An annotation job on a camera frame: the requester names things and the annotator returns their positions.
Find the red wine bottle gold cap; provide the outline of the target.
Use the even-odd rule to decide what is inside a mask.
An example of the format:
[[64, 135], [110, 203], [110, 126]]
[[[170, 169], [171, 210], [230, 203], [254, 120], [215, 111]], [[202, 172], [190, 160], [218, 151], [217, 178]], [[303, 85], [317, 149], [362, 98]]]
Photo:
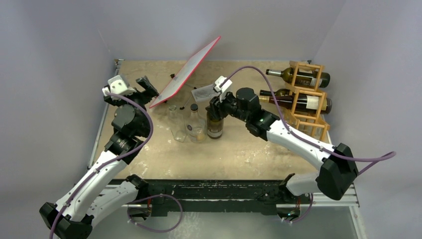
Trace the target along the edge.
[[[276, 97], [278, 105], [289, 110], [291, 110], [293, 107], [294, 98], [295, 98], [294, 96], [290, 96], [290, 95]], [[273, 97], [271, 96], [259, 96], [259, 101], [264, 102], [264, 103], [275, 104], [275, 101]], [[318, 96], [300, 94], [298, 96], [295, 111], [316, 114], [319, 108], [320, 101], [321, 101], [320, 97]], [[320, 114], [322, 115], [329, 114], [331, 112], [331, 109], [332, 109], [332, 100], [329, 98], [323, 99]]]

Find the green wine bottle bottom row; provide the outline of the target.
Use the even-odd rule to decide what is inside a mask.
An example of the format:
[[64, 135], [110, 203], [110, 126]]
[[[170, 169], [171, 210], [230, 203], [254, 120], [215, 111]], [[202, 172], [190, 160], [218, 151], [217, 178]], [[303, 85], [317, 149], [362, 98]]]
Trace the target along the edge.
[[211, 139], [219, 139], [223, 134], [224, 119], [215, 119], [207, 112], [207, 134]]

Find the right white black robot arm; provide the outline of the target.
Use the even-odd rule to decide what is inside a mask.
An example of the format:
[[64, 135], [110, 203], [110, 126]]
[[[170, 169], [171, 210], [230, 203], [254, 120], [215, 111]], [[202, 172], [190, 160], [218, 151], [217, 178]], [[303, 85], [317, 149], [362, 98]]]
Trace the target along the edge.
[[232, 116], [245, 122], [247, 130], [265, 141], [278, 144], [309, 162], [317, 173], [291, 174], [282, 183], [280, 198], [287, 203], [305, 193], [323, 193], [340, 200], [358, 176], [356, 163], [346, 160], [352, 151], [346, 144], [334, 146], [319, 141], [288, 126], [275, 114], [262, 109], [251, 88], [241, 88], [236, 94], [213, 88], [217, 96], [206, 108], [216, 119]]

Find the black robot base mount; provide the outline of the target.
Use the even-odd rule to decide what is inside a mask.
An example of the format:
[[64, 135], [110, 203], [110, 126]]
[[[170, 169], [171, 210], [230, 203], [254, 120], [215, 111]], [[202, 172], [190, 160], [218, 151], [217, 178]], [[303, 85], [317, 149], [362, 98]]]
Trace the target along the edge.
[[309, 194], [294, 196], [283, 180], [171, 180], [148, 179], [140, 186], [134, 202], [153, 217], [169, 212], [260, 213], [295, 219]]

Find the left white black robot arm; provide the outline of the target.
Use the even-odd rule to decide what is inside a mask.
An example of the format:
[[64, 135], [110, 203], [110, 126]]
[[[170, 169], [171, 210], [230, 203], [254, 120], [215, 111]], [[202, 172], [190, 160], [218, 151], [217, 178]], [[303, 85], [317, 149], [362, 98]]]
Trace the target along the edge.
[[50, 230], [49, 238], [86, 239], [95, 226], [122, 205], [148, 199], [147, 183], [130, 176], [116, 189], [101, 195], [109, 182], [128, 166], [153, 134], [152, 119], [145, 105], [158, 91], [147, 76], [136, 80], [142, 92], [131, 87], [122, 75], [108, 80], [102, 89], [104, 101], [116, 107], [112, 120], [113, 134], [97, 161], [55, 203], [46, 202], [39, 210]]

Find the clear white-label wine bottle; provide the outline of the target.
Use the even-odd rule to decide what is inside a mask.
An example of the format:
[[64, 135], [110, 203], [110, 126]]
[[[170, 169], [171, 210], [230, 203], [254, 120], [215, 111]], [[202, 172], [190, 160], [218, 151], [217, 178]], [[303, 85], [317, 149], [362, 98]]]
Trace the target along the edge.
[[185, 120], [185, 128], [189, 139], [199, 143], [204, 141], [207, 135], [206, 120], [200, 116], [197, 104], [191, 104], [190, 110], [190, 115]]

